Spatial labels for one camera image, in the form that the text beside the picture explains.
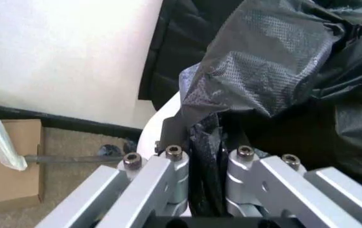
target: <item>black fabric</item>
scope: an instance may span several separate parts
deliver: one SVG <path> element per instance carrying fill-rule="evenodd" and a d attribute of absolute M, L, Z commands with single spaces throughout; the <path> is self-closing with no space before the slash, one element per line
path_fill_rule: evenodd
<path fill-rule="evenodd" d="M 179 89 L 179 73 L 200 62 L 242 0 L 164 0 L 150 45 L 139 99 L 152 100 L 158 110 Z"/>
<path fill-rule="evenodd" d="M 246 0 L 181 73 L 195 215 L 226 215 L 230 123 L 256 148 L 362 183 L 362 1 L 320 4 Z"/>

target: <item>black plastic bag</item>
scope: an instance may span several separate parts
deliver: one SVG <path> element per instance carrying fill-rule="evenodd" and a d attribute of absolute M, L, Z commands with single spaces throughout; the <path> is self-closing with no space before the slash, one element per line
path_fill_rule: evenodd
<path fill-rule="evenodd" d="M 180 76 L 190 208 L 223 216 L 228 142 L 362 183 L 362 1 L 246 0 Z"/>

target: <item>hole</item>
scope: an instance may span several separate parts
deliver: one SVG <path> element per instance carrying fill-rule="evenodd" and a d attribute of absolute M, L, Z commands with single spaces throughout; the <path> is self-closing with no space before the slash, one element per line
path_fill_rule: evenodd
<path fill-rule="evenodd" d="M 188 224 L 179 218 L 173 219 L 167 223 L 165 228 L 188 228 Z"/>
<path fill-rule="evenodd" d="M 178 148 L 176 146 L 171 146 L 169 148 L 169 151 L 175 152 L 175 151 L 178 151 Z"/>
<path fill-rule="evenodd" d="M 135 155 L 135 154 L 128 154 L 127 155 L 127 160 L 134 160 L 136 158 L 137 158 L 137 155 Z"/>
<path fill-rule="evenodd" d="M 268 184 L 265 181 L 262 182 L 262 190 L 264 190 L 264 192 L 269 191 Z"/>
<path fill-rule="evenodd" d="M 263 219 L 258 223 L 258 228 L 280 228 L 280 226 L 274 221 Z"/>

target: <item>metal rod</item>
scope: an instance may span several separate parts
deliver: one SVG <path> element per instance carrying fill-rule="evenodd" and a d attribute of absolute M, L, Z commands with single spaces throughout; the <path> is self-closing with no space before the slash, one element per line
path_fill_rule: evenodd
<path fill-rule="evenodd" d="M 84 163 L 84 162 L 119 162 L 123 156 L 84 156 L 65 157 L 57 155 L 26 155 L 26 162 L 36 163 Z"/>

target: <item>beige carpet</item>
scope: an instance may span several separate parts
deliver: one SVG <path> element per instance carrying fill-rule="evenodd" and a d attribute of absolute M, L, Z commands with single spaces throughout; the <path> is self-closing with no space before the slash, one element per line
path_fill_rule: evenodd
<path fill-rule="evenodd" d="M 97 155 L 105 144 L 123 147 L 124 140 L 98 134 L 45 128 L 45 154 Z M 44 202 L 36 207 L 0 213 L 0 228 L 32 228 L 82 183 L 100 164 L 48 164 L 45 166 Z"/>

